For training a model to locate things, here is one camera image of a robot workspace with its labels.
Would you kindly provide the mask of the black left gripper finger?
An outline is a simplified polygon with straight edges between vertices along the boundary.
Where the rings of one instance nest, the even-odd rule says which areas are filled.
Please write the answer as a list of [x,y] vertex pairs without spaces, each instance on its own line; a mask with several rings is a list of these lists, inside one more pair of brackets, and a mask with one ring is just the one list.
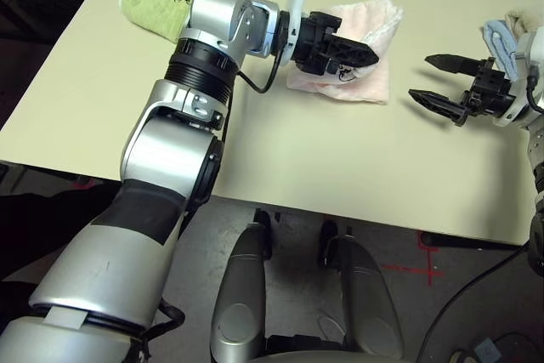
[[379,57],[367,44],[344,37],[333,37],[331,53],[336,60],[379,60]]
[[367,67],[379,62],[379,57],[371,50],[355,50],[339,53],[334,55],[331,59],[336,61],[339,65],[346,65],[349,67]]

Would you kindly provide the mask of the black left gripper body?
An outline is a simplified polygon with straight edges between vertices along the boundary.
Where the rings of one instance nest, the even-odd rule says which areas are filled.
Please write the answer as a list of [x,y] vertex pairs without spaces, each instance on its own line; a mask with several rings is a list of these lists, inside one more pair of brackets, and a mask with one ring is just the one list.
[[341,23],[341,18],[319,11],[312,11],[301,19],[297,44],[292,53],[292,61],[300,71],[316,76],[337,72],[339,63],[332,61],[328,48]]

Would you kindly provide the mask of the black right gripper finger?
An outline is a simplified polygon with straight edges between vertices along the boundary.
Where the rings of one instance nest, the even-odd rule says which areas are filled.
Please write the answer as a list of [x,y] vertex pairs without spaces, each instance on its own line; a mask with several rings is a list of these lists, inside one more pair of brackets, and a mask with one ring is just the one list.
[[424,59],[435,68],[453,74],[477,75],[482,60],[469,59],[454,54],[432,54]]
[[456,125],[463,125],[469,117],[470,110],[447,97],[431,91],[410,89],[408,94],[421,106],[435,114],[451,120]]

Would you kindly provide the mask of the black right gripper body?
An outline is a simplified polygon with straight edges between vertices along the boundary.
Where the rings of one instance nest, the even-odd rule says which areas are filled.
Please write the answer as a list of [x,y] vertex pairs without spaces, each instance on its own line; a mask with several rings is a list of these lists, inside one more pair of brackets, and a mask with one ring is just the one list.
[[503,71],[494,69],[495,59],[473,60],[462,58],[459,73],[474,77],[469,90],[463,93],[462,113],[456,120],[462,126],[470,116],[502,116],[514,101],[509,93],[511,82]]

